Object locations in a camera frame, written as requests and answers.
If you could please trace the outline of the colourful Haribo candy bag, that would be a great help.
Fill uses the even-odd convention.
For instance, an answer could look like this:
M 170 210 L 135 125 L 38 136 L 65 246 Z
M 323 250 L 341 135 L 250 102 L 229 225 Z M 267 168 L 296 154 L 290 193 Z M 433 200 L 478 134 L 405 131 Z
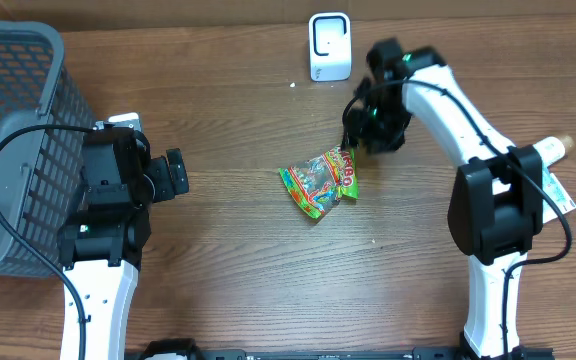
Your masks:
M 315 220 L 327 214 L 343 197 L 359 198 L 352 149 L 335 146 L 310 160 L 279 168 L 278 173 L 297 206 Z

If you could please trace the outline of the teal tissue packet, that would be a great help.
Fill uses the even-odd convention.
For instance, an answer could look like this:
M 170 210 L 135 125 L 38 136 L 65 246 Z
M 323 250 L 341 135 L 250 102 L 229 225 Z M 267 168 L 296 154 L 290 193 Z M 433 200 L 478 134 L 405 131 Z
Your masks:
M 559 182 L 557 177 L 549 171 L 547 167 L 542 173 L 542 189 L 557 205 L 562 214 L 566 214 L 576 209 L 576 204 Z

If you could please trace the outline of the white tube with gold cap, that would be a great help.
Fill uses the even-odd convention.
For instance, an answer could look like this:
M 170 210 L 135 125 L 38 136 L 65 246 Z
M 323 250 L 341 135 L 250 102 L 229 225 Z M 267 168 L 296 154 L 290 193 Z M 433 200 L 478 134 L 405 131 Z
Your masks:
M 575 147 L 575 142 L 569 135 L 557 135 L 546 137 L 533 147 L 540 155 L 543 166 L 550 167 L 569 155 Z

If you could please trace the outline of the white Hansaplast plaster box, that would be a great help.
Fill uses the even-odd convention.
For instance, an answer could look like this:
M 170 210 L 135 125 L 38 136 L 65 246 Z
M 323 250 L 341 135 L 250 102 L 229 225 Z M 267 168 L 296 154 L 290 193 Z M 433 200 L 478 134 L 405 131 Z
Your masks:
M 546 202 L 543 201 L 543 223 L 546 224 L 552 220 L 555 220 L 557 215 L 555 214 L 552 207 Z

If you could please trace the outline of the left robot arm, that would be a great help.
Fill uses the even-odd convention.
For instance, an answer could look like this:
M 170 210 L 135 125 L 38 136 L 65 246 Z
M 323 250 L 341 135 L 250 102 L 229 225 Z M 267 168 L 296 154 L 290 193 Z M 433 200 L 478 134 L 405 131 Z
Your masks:
M 189 190 L 180 149 L 154 158 L 145 136 L 106 124 L 83 138 L 83 205 L 58 231 L 65 293 L 63 359 L 121 359 L 151 235 L 152 204 Z

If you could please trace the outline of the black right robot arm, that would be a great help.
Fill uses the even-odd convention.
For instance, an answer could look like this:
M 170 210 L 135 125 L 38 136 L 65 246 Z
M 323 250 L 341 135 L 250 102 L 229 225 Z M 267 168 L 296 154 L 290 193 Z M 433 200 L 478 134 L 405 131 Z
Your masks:
M 516 146 L 477 110 L 431 46 L 410 52 L 386 39 L 366 55 L 370 69 L 342 115 L 343 149 L 393 152 L 420 120 L 456 168 L 447 222 L 468 258 L 468 315 L 457 359 L 551 359 L 551 349 L 521 345 L 517 304 L 521 270 L 561 260 L 572 247 L 567 192 L 548 171 L 574 143 L 550 136 Z

